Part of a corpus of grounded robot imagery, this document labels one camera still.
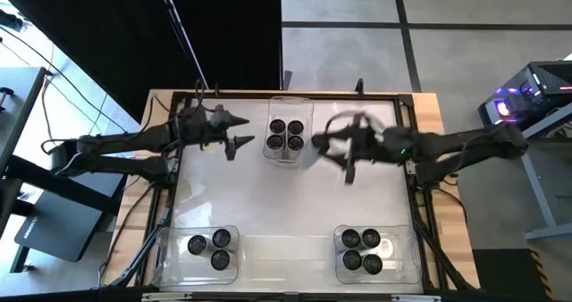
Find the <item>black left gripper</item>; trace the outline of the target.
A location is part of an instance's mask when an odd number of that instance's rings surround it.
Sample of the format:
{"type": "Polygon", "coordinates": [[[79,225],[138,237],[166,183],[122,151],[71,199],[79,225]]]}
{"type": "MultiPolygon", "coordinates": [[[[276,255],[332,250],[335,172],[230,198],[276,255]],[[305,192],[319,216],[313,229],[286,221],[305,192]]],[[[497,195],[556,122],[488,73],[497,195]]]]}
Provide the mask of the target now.
{"type": "Polygon", "coordinates": [[[254,136],[233,137],[226,139],[226,131],[230,128],[249,123],[248,119],[231,114],[222,105],[215,109],[190,107],[181,112],[181,143],[184,146],[199,145],[204,147],[210,143],[223,143],[228,160],[234,160],[237,150],[252,141],[254,136]]]}

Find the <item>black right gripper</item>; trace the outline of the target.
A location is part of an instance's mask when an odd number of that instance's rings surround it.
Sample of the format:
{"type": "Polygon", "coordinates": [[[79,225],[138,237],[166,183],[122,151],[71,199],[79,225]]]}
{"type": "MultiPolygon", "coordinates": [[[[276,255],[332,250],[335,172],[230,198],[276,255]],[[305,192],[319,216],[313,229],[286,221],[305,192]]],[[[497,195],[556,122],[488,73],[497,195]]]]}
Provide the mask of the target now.
{"type": "MultiPolygon", "coordinates": [[[[417,141],[413,130],[403,127],[390,127],[383,131],[361,129],[361,120],[361,113],[354,114],[350,125],[333,133],[335,138],[355,143],[356,160],[403,164],[411,157],[417,141]]],[[[345,172],[344,183],[352,185],[356,174],[354,158],[334,155],[332,160],[345,172]]]]}

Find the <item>white can red stripe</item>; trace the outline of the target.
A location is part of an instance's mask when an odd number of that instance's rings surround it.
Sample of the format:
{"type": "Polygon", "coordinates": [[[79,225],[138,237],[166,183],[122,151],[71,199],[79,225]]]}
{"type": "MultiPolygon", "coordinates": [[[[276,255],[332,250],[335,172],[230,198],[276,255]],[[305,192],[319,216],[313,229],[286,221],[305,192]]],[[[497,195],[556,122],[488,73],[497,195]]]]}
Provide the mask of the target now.
{"type": "Polygon", "coordinates": [[[215,247],[228,248],[231,246],[233,236],[227,229],[221,228],[215,231],[212,235],[212,242],[215,247]]]}
{"type": "Polygon", "coordinates": [[[325,134],[315,134],[311,138],[312,145],[317,149],[319,155],[327,155],[330,150],[331,137],[325,134]]]}
{"type": "Polygon", "coordinates": [[[223,271],[231,264],[231,254],[226,250],[216,250],[211,255],[210,264],[216,271],[223,271]]]}
{"type": "Polygon", "coordinates": [[[193,256],[208,256],[211,251],[209,240],[203,235],[192,236],[187,243],[187,249],[193,256]]]}

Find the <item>clear plastic bin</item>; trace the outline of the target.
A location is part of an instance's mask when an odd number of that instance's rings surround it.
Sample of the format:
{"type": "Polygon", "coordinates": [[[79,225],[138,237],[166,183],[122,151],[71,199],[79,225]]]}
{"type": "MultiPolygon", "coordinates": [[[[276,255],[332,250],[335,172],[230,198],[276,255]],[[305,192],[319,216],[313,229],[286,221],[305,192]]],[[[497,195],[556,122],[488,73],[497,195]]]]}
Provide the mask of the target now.
{"type": "Polygon", "coordinates": [[[333,233],[333,250],[335,255],[334,269],[336,277],[343,284],[416,284],[421,280],[421,262],[417,250],[416,239],[407,225],[398,226],[348,226],[340,225],[333,233]],[[363,265],[352,273],[337,273],[337,255],[343,251],[336,249],[334,237],[344,229],[356,230],[361,238],[363,230],[376,229],[381,235],[380,245],[376,248],[363,247],[362,241],[356,250],[361,257],[367,254],[378,255],[383,260],[383,269],[372,275],[366,272],[363,265]]]}
{"type": "Polygon", "coordinates": [[[269,131],[269,123],[273,119],[281,119],[286,123],[293,120],[298,120],[303,122],[305,129],[303,135],[301,136],[305,141],[305,147],[302,151],[301,156],[297,161],[290,161],[286,157],[286,144],[290,135],[288,134],[287,128],[285,135],[282,136],[284,141],[284,152],[282,159],[272,160],[278,164],[290,165],[290,166],[301,166],[304,161],[305,153],[310,145],[310,139],[312,137],[313,130],[313,118],[314,118],[314,103],[307,98],[294,97],[294,96],[275,96],[268,102],[268,117],[265,125],[265,139],[270,137],[272,134],[269,131]]]}
{"type": "Polygon", "coordinates": [[[156,260],[152,283],[158,287],[228,285],[239,274],[237,253],[240,248],[239,230],[227,225],[224,227],[164,228],[156,237],[156,260]],[[227,229],[233,240],[228,248],[215,247],[212,235],[218,229],[227,229]],[[189,239],[203,235],[209,240],[208,256],[193,256],[187,249],[189,239]],[[226,250],[231,254],[231,264],[223,271],[216,271],[210,264],[211,255],[216,250],[226,250]]]}

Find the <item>silver metal pole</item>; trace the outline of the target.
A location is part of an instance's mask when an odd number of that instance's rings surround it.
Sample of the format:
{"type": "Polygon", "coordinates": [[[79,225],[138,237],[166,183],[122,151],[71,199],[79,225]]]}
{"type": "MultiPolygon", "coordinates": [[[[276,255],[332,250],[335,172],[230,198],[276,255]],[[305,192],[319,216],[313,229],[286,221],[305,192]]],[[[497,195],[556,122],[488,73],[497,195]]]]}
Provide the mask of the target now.
{"type": "Polygon", "coordinates": [[[178,39],[185,55],[192,59],[194,64],[196,65],[198,75],[200,78],[200,82],[202,83],[204,89],[209,89],[209,85],[206,81],[206,76],[202,70],[198,57],[195,53],[195,50],[191,44],[187,31],[184,29],[184,26],[181,21],[181,17],[178,14],[177,8],[174,4],[173,0],[163,0],[165,5],[165,10],[168,15],[169,21],[172,24],[173,31],[175,33],[176,38],[178,39]]]}

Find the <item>black backdrop curtain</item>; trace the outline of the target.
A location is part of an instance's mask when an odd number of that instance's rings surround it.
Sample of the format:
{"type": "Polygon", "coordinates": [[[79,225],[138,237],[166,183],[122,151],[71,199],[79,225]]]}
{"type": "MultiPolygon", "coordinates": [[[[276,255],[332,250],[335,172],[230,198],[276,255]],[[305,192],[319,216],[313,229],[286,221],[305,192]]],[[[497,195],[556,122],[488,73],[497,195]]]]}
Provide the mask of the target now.
{"type": "MultiPolygon", "coordinates": [[[[163,0],[9,0],[129,115],[199,80],[163,0]]],[[[282,0],[173,0],[210,87],[282,83],[282,0]]]]}

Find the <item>black desk leg bar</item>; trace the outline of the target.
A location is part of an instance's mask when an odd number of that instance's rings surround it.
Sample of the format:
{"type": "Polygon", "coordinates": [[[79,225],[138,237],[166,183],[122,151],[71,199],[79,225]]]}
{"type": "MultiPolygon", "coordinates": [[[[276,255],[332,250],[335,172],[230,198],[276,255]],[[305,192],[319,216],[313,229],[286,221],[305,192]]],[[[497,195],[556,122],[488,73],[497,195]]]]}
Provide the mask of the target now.
{"type": "Polygon", "coordinates": [[[53,192],[72,202],[94,208],[106,214],[117,215],[120,208],[119,202],[115,199],[69,178],[55,177],[48,170],[16,155],[9,157],[1,175],[19,179],[24,183],[53,192]]]}

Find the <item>black box hazard stripes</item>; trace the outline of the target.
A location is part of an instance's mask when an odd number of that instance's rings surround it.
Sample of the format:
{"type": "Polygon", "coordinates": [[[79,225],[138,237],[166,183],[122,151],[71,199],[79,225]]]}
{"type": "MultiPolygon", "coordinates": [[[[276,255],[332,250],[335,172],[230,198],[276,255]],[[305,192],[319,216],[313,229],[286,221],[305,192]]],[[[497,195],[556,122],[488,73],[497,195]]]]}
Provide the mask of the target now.
{"type": "Polygon", "coordinates": [[[553,299],[540,255],[530,248],[474,249],[481,288],[520,298],[553,299]]]}

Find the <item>black desk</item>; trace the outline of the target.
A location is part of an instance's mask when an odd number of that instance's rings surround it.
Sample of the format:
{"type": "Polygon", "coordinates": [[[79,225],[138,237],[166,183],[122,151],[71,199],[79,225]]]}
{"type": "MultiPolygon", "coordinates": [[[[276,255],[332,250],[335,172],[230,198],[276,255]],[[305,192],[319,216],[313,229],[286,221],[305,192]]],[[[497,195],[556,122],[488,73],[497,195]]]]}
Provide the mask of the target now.
{"type": "Polygon", "coordinates": [[[0,173],[13,155],[45,76],[43,67],[0,67],[0,173]]]}

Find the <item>black RGB computer tower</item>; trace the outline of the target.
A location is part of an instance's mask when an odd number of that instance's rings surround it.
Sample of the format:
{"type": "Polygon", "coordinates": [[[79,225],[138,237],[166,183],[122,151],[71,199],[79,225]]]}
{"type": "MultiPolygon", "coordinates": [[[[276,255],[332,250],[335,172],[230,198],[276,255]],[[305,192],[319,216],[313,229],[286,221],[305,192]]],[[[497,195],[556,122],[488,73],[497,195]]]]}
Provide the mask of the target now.
{"type": "Polygon", "coordinates": [[[477,108],[485,127],[517,125],[528,138],[543,138],[572,124],[572,61],[530,62],[477,108]]]}

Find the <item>silver metal bracket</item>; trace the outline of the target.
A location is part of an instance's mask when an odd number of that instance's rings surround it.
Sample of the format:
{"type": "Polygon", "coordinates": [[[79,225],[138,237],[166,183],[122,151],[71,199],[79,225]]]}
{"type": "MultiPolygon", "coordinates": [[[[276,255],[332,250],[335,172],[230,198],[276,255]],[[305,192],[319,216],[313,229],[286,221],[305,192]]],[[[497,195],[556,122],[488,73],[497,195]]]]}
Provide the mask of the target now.
{"type": "Polygon", "coordinates": [[[191,293],[186,292],[152,292],[144,293],[141,296],[141,302],[160,302],[160,301],[186,301],[192,300],[191,293]]]}
{"type": "Polygon", "coordinates": [[[441,296],[396,294],[391,296],[391,302],[442,302],[441,296]]]}

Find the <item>grey metal desk frame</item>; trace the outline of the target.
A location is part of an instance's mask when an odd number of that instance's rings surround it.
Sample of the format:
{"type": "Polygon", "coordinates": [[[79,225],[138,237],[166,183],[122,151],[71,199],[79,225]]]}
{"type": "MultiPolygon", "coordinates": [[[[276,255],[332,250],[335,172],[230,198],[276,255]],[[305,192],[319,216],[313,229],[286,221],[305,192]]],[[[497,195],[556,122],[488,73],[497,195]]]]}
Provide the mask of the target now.
{"type": "Polygon", "coordinates": [[[572,103],[550,112],[522,131],[529,144],[520,157],[543,226],[524,233],[527,240],[572,235],[572,213],[559,206],[559,199],[572,198],[572,132],[553,137],[555,130],[572,124],[572,103]]]}

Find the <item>black flat base plate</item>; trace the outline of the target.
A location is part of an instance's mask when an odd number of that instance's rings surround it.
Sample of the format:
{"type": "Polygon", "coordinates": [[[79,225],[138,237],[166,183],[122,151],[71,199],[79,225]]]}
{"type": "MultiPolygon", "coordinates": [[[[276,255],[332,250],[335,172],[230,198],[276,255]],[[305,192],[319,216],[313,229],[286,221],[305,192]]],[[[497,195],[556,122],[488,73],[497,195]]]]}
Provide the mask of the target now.
{"type": "MultiPolygon", "coordinates": [[[[125,181],[121,174],[101,172],[87,172],[69,179],[118,202],[119,188],[125,181]]],[[[104,217],[114,214],[106,214],[41,190],[42,194],[14,241],[68,262],[81,260],[104,217]]]]}

